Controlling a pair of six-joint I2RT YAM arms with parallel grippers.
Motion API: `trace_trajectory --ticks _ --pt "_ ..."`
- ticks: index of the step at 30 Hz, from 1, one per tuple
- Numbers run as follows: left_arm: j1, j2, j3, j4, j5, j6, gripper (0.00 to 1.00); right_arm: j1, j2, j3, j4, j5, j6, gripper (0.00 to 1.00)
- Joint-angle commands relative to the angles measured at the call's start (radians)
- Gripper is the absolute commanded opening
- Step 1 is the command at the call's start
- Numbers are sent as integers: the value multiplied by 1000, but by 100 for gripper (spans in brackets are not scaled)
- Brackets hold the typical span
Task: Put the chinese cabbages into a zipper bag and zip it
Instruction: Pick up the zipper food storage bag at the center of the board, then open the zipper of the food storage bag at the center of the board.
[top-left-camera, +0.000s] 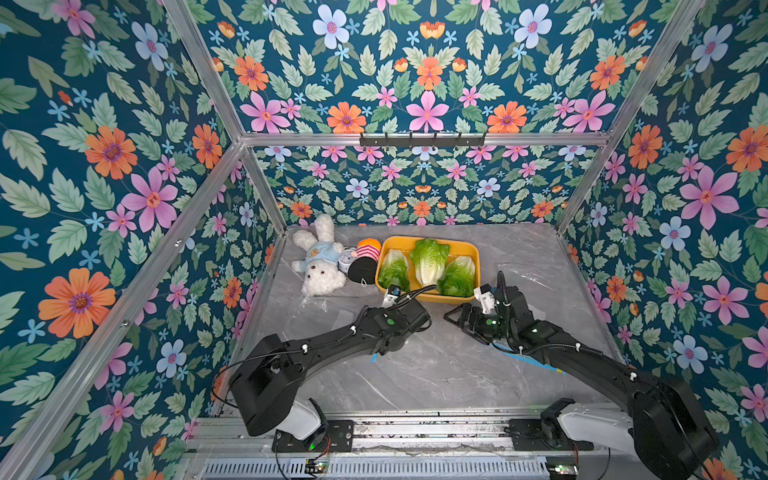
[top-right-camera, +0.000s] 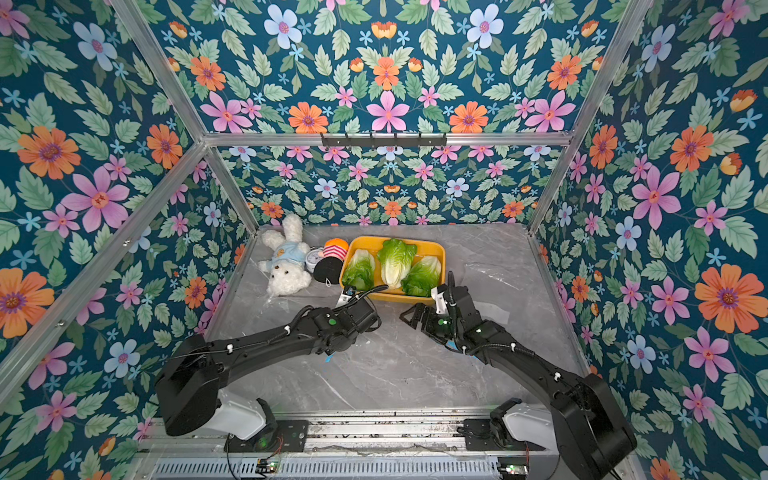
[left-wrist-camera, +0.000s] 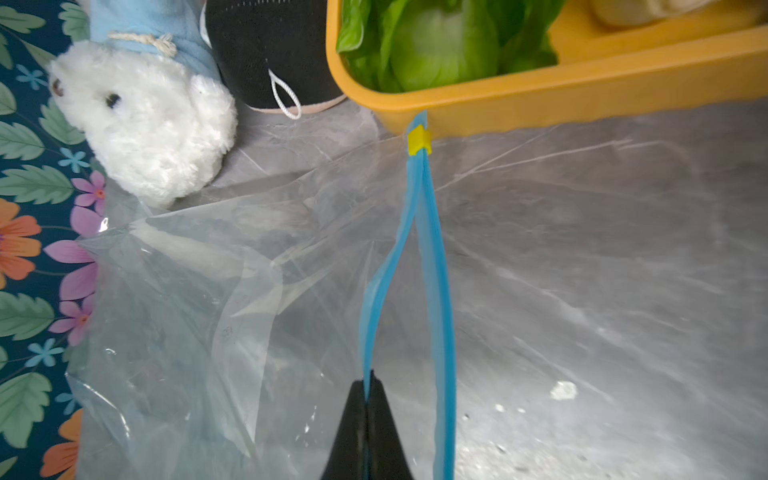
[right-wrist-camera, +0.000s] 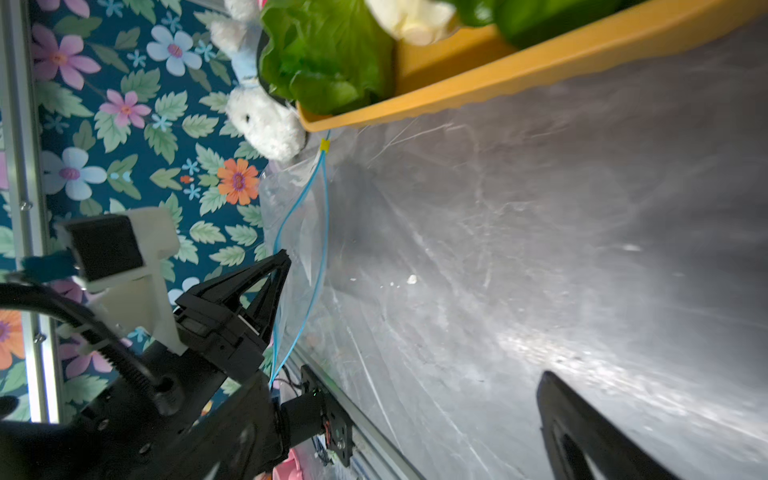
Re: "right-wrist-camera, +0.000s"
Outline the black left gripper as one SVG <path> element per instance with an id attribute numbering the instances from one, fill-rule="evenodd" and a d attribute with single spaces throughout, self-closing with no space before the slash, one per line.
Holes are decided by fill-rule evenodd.
<path id="1" fill-rule="evenodd" d="M 268 344 L 291 260 L 286 251 L 204 281 L 177 299 L 177 327 L 206 338 L 222 334 Z M 66 425 L 4 420 L 4 479 L 255 479 L 318 435 L 350 464 L 349 415 L 309 369 L 302 395 L 278 403 L 256 373 L 207 417 L 204 404 L 225 375 L 201 355 L 153 343 L 142 357 L 182 398 L 173 413 L 121 376 Z"/>

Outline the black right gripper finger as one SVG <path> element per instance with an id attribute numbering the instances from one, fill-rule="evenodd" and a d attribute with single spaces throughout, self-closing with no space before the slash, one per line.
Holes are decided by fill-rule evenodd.
<path id="1" fill-rule="evenodd" d="M 542 374 L 537 393 L 541 433 L 556 479 L 675 479 L 552 371 Z"/>

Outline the clear zipper bag blue seal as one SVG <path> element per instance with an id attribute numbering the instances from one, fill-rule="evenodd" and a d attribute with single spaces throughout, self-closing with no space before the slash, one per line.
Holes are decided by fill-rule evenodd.
<path id="1" fill-rule="evenodd" d="M 312 134 L 307 148 L 290 164 L 271 163 L 261 177 L 265 252 L 284 250 L 291 260 L 273 330 L 271 381 L 297 346 L 322 291 L 330 223 L 330 136 L 329 131 Z"/>

